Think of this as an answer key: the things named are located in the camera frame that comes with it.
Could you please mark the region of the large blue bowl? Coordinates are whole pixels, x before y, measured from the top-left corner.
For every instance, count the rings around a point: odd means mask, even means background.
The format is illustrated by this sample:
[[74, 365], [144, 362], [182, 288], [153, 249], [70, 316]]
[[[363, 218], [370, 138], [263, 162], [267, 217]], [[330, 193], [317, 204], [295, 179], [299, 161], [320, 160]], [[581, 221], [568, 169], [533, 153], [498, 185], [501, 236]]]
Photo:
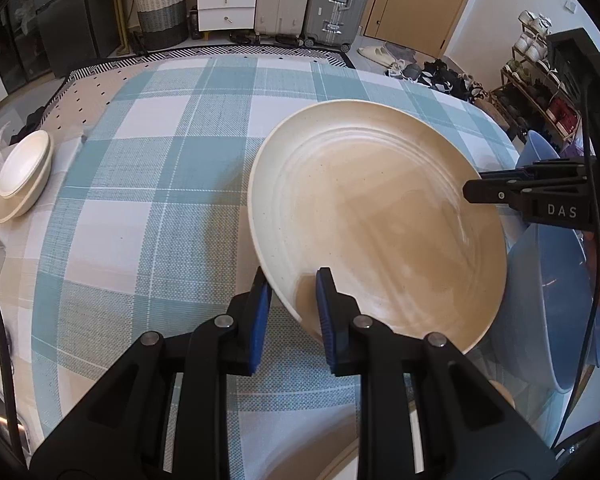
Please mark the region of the large blue bowl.
[[510, 374], [560, 393], [576, 382], [593, 285], [578, 234], [533, 223], [507, 257], [503, 301], [490, 329]]

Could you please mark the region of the wooden door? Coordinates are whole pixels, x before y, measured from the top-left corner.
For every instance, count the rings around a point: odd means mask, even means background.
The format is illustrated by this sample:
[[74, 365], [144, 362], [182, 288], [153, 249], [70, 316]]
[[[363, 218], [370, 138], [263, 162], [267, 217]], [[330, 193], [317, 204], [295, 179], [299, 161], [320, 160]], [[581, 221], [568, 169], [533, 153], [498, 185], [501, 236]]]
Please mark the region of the wooden door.
[[365, 37], [442, 55], [468, 0], [367, 0], [361, 22]]

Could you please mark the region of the cream bowl under white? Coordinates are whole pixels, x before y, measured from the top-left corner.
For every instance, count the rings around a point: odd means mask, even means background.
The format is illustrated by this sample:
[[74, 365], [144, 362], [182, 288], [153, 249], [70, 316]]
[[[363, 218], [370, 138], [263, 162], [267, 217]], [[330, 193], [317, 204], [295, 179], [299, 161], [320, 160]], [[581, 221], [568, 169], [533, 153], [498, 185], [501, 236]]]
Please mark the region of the cream bowl under white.
[[33, 175], [31, 180], [11, 198], [0, 196], [0, 224], [19, 218], [25, 214], [40, 198], [52, 169], [54, 154], [54, 141], [50, 136], [50, 151], [41, 168]]

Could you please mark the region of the cream ridged plate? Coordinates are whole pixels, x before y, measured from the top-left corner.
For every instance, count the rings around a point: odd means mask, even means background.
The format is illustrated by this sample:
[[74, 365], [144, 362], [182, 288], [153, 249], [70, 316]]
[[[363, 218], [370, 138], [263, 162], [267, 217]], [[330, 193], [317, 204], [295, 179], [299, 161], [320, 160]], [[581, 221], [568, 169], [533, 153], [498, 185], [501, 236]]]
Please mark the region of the cream ridged plate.
[[289, 314], [321, 337], [316, 274], [396, 333], [432, 332], [469, 351], [504, 294], [498, 211], [464, 199], [477, 171], [441, 133], [396, 108], [316, 103], [283, 119], [250, 170], [260, 266]]

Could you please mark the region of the small white bowl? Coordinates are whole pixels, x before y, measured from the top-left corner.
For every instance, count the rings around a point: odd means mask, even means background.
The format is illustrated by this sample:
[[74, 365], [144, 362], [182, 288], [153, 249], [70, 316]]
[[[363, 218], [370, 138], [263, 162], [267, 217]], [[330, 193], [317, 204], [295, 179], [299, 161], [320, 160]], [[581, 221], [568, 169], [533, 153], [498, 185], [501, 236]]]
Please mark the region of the small white bowl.
[[17, 143], [0, 171], [0, 196], [11, 198], [41, 168], [50, 151], [50, 135], [36, 130]]

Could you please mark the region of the woven laundry basket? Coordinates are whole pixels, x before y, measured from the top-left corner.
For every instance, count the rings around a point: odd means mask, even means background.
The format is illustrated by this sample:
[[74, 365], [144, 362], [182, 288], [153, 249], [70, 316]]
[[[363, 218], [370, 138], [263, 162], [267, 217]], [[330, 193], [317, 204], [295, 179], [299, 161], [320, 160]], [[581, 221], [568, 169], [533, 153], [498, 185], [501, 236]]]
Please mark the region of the woven laundry basket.
[[133, 0], [143, 46], [147, 50], [174, 47], [188, 37], [186, 0]]

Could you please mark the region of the dark refrigerator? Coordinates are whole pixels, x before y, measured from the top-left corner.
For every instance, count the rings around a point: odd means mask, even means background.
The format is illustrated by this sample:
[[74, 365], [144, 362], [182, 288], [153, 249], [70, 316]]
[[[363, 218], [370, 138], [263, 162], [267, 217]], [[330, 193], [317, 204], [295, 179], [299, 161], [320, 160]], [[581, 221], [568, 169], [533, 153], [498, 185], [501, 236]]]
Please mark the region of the dark refrigerator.
[[0, 11], [0, 75], [13, 84], [65, 77], [117, 47], [114, 0], [8, 0]]

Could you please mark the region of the silver suitcase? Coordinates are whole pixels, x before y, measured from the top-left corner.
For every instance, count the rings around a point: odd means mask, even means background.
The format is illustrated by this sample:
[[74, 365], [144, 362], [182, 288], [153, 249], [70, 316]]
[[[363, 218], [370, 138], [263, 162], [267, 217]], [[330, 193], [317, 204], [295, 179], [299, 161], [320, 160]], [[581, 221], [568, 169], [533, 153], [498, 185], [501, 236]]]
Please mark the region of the silver suitcase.
[[358, 34], [367, 0], [308, 0], [303, 42], [347, 53]]

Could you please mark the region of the shoe rack with shoes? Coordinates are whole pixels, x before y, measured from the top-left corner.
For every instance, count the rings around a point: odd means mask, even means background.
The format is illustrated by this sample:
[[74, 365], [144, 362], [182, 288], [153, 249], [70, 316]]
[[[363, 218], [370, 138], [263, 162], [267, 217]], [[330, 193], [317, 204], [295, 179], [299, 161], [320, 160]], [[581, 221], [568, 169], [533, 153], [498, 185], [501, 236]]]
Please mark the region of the shoe rack with shoes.
[[490, 102], [505, 118], [509, 136], [524, 141], [533, 130], [561, 150], [576, 138], [581, 118], [548, 59], [552, 21], [524, 10], [518, 22], [520, 35], [501, 68], [501, 85], [489, 94]]

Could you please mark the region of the teal checked tablecloth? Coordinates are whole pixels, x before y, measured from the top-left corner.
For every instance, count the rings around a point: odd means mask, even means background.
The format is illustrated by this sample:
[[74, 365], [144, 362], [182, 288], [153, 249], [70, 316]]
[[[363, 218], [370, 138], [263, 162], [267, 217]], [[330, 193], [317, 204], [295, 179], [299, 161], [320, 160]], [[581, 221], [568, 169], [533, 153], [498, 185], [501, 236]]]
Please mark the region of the teal checked tablecloth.
[[44, 434], [140, 334], [188, 333], [250, 287], [254, 156], [287, 116], [340, 99], [404, 110], [479, 170], [516, 164], [512, 142], [486, 114], [417, 84], [252, 56], [145, 68], [87, 133], [50, 214], [31, 334]]

